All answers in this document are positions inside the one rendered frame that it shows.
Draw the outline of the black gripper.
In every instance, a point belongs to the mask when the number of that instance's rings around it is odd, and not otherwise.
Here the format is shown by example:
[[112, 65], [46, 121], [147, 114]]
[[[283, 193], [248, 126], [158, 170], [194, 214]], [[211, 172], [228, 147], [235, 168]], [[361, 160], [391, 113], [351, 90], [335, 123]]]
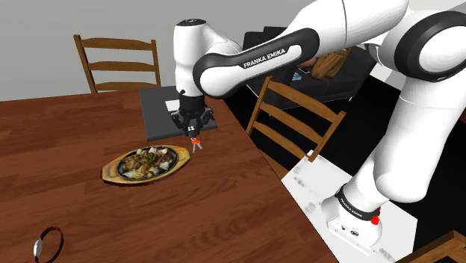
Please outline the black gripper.
[[170, 113], [175, 125], [185, 132], [187, 137], [197, 137], [204, 125], [213, 119], [213, 110], [206, 107], [204, 96], [179, 95], [179, 110]]

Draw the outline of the dark grey flat board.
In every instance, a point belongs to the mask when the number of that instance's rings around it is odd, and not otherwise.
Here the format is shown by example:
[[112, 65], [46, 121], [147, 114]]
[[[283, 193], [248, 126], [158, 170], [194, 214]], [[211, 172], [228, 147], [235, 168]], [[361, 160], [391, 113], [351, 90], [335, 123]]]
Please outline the dark grey flat board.
[[139, 96], [148, 142], [186, 135], [170, 116], [180, 106], [175, 86], [142, 89]]

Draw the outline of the wooden platter with cooked food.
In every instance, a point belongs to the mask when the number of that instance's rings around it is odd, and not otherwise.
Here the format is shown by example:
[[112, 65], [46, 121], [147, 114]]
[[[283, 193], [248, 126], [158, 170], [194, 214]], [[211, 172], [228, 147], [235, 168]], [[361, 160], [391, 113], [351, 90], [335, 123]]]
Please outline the wooden platter with cooked food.
[[102, 168], [101, 179], [118, 184], [143, 184], [174, 174], [190, 160], [187, 149], [148, 146], [121, 155]]

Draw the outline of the brown wooden table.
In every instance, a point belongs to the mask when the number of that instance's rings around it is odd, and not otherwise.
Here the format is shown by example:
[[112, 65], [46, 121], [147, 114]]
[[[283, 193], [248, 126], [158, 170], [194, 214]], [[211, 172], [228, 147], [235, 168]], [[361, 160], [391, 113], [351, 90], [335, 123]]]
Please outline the brown wooden table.
[[137, 91], [0, 102], [0, 263], [338, 263], [224, 102], [174, 175], [102, 168], [147, 145]]

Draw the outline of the brown wooden ladder-back chair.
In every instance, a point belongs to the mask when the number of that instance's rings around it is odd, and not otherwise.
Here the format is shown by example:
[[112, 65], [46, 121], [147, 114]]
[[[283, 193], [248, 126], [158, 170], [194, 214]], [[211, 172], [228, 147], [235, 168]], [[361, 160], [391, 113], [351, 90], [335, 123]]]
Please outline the brown wooden ladder-back chair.
[[[264, 102], [264, 97], [269, 90], [285, 97], [286, 99], [291, 100], [292, 102], [297, 103], [298, 105], [306, 108], [308, 111], [329, 121], [331, 125], [327, 129], [326, 133], [321, 136], [315, 130], [313, 130], [313, 128], [298, 120], [296, 117], [291, 116], [274, 105]], [[308, 154], [304, 152], [299, 146], [297, 146], [294, 142], [282, 134], [279, 134], [269, 126], [257, 121], [258, 114], [262, 111], [268, 113], [271, 117], [274, 117], [281, 123], [293, 129], [295, 132], [300, 133], [302, 136], [316, 143], [316, 147], [312, 150], [312, 153]], [[327, 144], [330, 137], [334, 134], [337, 127], [341, 124], [345, 116], [346, 113], [344, 111], [340, 111], [336, 114], [322, 102], [319, 102], [316, 99], [305, 95], [304, 93], [300, 93], [298, 90], [295, 90], [292, 87], [273, 81], [272, 77], [269, 75], [265, 78], [262, 85], [261, 92], [252, 112], [252, 116], [250, 117], [248, 126], [246, 127], [246, 133], [251, 134], [255, 129], [263, 135], [267, 136], [274, 143], [280, 145], [280, 147], [283, 149], [286, 149], [289, 153], [293, 154], [298, 159], [305, 159], [306, 161], [313, 162], [320, 154], [323, 147]]]
[[466, 263], [466, 237], [452, 230], [395, 263], [435, 263], [445, 257]]
[[[141, 40], [93, 37], [82, 39], [79, 34], [73, 35], [78, 55], [83, 66], [84, 74], [91, 93], [99, 91], [142, 90], [161, 87], [161, 75], [158, 63], [158, 49], [156, 40], [144, 42]], [[115, 49], [151, 52], [153, 62], [146, 64], [136, 61], [97, 61], [90, 63], [85, 49]], [[107, 72], [153, 72], [155, 83], [140, 81], [107, 81], [96, 83], [93, 71]]]

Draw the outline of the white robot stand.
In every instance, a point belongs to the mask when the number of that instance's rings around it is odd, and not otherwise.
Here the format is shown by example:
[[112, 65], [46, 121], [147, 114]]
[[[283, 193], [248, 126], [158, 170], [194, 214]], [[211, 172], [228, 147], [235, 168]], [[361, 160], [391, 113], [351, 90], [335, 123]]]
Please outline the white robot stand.
[[394, 263], [412, 253], [417, 219], [388, 201], [378, 225], [358, 221], [335, 198], [350, 179], [319, 155], [301, 159], [282, 183], [339, 263]]

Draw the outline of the black sofa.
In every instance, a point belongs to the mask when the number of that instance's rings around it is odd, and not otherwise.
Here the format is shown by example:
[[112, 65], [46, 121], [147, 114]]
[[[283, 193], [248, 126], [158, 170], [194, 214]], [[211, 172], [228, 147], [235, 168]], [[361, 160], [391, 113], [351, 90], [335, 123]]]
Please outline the black sofa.
[[[244, 34], [243, 50], [271, 40], [284, 30], [285, 27], [264, 26], [263, 31], [247, 31]], [[312, 67], [306, 67], [302, 68], [304, 71], [296, 69], [295, 72], [301, 79], [291, 81], [289, 86], [321, 102], [348, 99], [357, 94], [375, 64], [375, 60], [365, 49], [355, 46], [349, 51], [347, 59], [334, 78], [315, 79], [310, 74]], [[261, 92], [264, 79], [265, 76], [261, 76], [246, 83], [256, 96]], [[271, 90], [267, 91], [264, 102], [281, 109], [299, 107]]]

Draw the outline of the dark red wristwatch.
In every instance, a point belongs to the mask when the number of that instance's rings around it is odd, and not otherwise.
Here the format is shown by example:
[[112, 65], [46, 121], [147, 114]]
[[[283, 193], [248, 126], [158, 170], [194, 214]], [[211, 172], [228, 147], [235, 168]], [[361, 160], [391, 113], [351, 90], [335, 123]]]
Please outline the dark red wristwatch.
[[39, 258], [40, 258], [40, 255], [43, 251], [43, 241], [44, 241], [44, 238], [50, 233], [50, 232], [53, 232], [53, 231], [56, 231], [56, 232], [59, 232], [60, 233], [60, 243], [59, 243], [59, 247], [56, 251], [56, 253], [46, 262], [44, 263], [53, 263], [53, 261], [55, 261], [57, 259], [57, 257], [60, 255], [62, 249], [63, 249], [63, 244], [64, 244], [64, 235], [63, 235], [63, 232], [62, 230], [57, 227], [57, 226], [50, 226], [46, 229], [44, 229], [40, 235], [40, 237], [35, 241], [34, 243], [34, 248], [33, 248], [33, 254], [34, 254], [34, 260], [36, 263], [40, 263], [39, 261]]

